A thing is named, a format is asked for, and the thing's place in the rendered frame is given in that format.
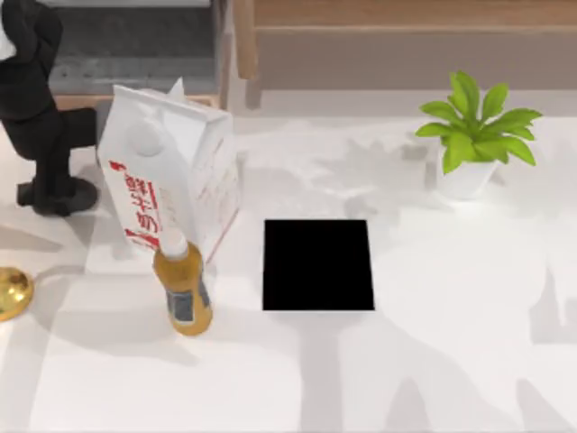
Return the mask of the flat black square mat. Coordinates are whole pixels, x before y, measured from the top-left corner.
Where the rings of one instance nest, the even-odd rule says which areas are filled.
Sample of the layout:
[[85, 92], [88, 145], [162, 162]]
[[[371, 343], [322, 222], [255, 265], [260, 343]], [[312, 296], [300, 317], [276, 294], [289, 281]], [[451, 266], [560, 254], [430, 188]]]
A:
[[368, 224], [362, 219], [267, 219], [262, 308], [375, 310]]

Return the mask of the orange juice bottle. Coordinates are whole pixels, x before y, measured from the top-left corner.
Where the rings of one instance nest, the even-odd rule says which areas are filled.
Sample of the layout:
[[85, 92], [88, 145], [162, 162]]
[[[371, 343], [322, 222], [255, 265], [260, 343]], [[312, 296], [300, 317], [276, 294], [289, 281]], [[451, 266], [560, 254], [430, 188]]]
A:
[[207, 331], [213, 310], [203, 280], [203, 257], [178, 228], [161, 232], [153, 270], [165, 291], [172, 326], [184, 336]]

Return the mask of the white and red milk carton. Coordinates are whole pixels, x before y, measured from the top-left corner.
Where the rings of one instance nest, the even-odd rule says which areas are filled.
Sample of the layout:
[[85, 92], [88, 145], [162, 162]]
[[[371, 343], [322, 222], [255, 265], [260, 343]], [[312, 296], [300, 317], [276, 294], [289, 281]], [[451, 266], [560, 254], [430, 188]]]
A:
[[97, 157], [125, 239], [155, 250], [170, 227], [210, 262], [241, 205], [232, 115], [163, 93], [114, 86]]

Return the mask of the green plant in white pot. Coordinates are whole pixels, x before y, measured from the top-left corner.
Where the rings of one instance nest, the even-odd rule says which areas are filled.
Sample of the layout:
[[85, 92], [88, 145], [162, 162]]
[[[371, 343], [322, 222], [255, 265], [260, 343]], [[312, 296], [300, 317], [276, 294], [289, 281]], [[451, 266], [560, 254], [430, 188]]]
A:
[[444, 196], [469, 200], [478, 196], [500, 165], [512, 157], [536, 166], [529, 147], [531, 128], [542, 114], [532, 108], [505, 109], [509, 86], [499, 83], [486, 93], [462, 70], [450, 75], [452, 93], [445, 101], [431, 101], [420, 110], [434, 122], [421, 125], [419, 138], [437, 138], [441, 144], [436, 187]]

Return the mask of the wooden open shelf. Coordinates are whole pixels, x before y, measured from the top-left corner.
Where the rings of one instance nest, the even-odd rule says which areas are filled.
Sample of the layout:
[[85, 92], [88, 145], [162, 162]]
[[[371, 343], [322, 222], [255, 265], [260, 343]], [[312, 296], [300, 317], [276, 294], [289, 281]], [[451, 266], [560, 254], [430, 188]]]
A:
[[577, 0], [227, 0], [232, 70], [268, 93], [577, 90]]

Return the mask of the grey pierced drawer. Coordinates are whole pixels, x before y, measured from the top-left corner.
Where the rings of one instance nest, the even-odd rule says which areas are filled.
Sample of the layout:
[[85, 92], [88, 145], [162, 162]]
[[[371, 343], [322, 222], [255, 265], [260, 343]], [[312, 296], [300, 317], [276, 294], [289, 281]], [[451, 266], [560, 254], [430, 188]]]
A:
[[219, 88], [227, 0], [42, 0], [63, 24], [50, 87], [109, 96], [115, 85], [190, 95]]

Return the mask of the pale wooden drawer front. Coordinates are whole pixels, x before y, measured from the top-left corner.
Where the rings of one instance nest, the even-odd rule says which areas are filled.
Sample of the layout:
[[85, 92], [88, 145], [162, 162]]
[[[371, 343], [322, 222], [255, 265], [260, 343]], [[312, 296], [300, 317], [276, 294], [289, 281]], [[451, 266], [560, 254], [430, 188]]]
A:
[[[109, 95], [58, 95], [55, 102], [59, 109], [76, 109], [85, 106], [95, 107], [101, 102], [110, 102], [113, 99]], [[219, 95], [190, 95], [187, 100], [194, 101], [206, 106], [221, 108], [222, 100]]]

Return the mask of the black figurine trophy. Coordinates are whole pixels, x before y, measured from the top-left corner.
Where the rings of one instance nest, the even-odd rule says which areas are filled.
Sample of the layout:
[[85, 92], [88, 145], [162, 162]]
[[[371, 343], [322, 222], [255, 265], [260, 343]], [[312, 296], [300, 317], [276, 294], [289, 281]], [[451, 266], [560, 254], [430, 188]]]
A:
[[45, 217], [87, 211], [96, 186], [71, 175], [72, 150], [96, 143], [92, 107], [61, 111], [50, 90], [63, 25], [40, 0], [0, 0], [0, 124], [15, 152], [35, 164], [16, 202]]

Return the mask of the gold trophy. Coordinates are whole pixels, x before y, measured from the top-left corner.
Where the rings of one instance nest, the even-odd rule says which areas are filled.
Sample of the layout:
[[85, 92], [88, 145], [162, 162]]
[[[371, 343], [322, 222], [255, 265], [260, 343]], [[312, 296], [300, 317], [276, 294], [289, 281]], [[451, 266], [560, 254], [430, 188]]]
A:
[[28, 272], [0, 266], [0, 322], [21, 315], [34, 294], [34, 281]]

